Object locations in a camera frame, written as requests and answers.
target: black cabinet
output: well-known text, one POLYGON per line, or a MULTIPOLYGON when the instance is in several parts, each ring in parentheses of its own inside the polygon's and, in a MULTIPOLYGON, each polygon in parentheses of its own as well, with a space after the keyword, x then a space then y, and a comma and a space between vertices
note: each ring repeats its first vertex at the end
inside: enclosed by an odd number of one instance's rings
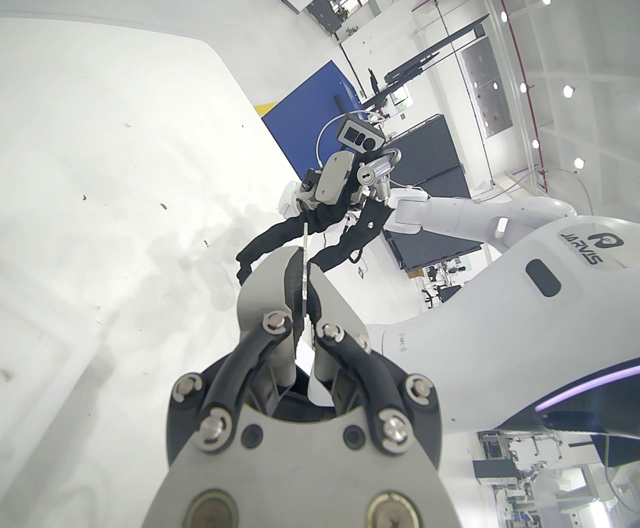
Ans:
MULTIPOLYGON (((402 160, 391 173, 395 182, 420 187, 431 196, 470 198, 465 172, 443 115, 435 115, 406 131, 389 146, 402 152, 402 160)), ((383 233, 400 268, 405 271, 480 249, 480 242, 424 230, 415 235, 383 233)))

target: jarvis logo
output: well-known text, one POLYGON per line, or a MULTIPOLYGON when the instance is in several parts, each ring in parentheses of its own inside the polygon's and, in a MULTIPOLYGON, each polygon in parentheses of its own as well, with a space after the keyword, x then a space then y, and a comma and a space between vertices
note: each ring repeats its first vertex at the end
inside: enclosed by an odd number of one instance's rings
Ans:
POLYGON ((625 241, 613 233, 599 233, 597 235, 591 235, 587 240, 597 240, 593 245, 601 250, 606 248, 617 248, 624 245, 625 241))
MULTIPOLYGON (((595 266, 597 264, 604 262, 601 256, 599 256, 597 252, 594 249, 592 249, 591 246, 587 244, 587 242, 582 240, 578 235, 575 235, 575 234, 564 235, 560 233, 560 236, 567 243, 569 243, 574 248, 576 248, 578 250, 578 253, 582 255, 584 259, 592 266, 595 266)), ((618 246, 621 246, 622 244, 624 244, 624 241, 622 240, 622 238, 618 237, 617 235, 614 235, 613 233, 599 233, 597 235, 590 235, 587 237, 587 240, 595 240, 596 242, 593 243, 593 246, 598 249, 617 248, 618 246)))

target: purple light strip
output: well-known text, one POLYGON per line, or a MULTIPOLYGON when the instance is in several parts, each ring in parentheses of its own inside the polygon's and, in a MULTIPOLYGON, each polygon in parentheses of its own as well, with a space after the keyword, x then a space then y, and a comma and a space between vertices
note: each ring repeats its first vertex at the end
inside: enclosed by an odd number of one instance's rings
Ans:
POLYGON ((548 409, 551 406, 556 405, 564 400, 572 398, 573 396, 577 396, 578 394, 582 394, 583 392, 587 392, 592 388, 601 387, 602 385, 606 385, 613 381, 624 380, 625 378, 629 378, 631 376, 635 376, 636 374, 640 374, 640 365, 637 367, 631 367, 629 369, 625 369, 623 371, 613 372, 611 374, 607 374, 606 376, 601 376, 596 378, 595 380, 585 381, 580 385, 576 385, 564 392, 554 396, 553 398, 549 398, 547 401, 542 402, 540 405, 536 405, 536 412, 539 413, 545 409, 548 409))

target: yellow stripe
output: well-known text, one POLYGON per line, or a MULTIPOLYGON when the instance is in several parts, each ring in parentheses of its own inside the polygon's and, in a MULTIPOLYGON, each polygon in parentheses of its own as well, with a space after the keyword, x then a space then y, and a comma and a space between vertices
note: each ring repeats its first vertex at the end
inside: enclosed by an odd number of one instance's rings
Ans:
POLYGON ((271 108, 276 106, 278 103, 276 102, 268 102, 267 104, 259 104, 258 106, 254 106, 255 111, 258 112, 260 117, 263 117, 271 108))

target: blue panel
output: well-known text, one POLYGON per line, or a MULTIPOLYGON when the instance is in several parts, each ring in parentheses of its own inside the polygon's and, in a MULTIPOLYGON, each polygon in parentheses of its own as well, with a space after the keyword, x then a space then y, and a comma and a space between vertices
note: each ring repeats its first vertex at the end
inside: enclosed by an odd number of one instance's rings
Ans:
MULTIPOLYGON (((334 99, 336 95, 345 111, 362 110, 355 89, 330 61, 262 118, 300 179, 309 167, 318 168, 317 135, 327 121, 341 114, 334 99)), ((324 131, 319 149, 323 162, 340 150, 336 139, 339 123, 337 120, 324 131)))

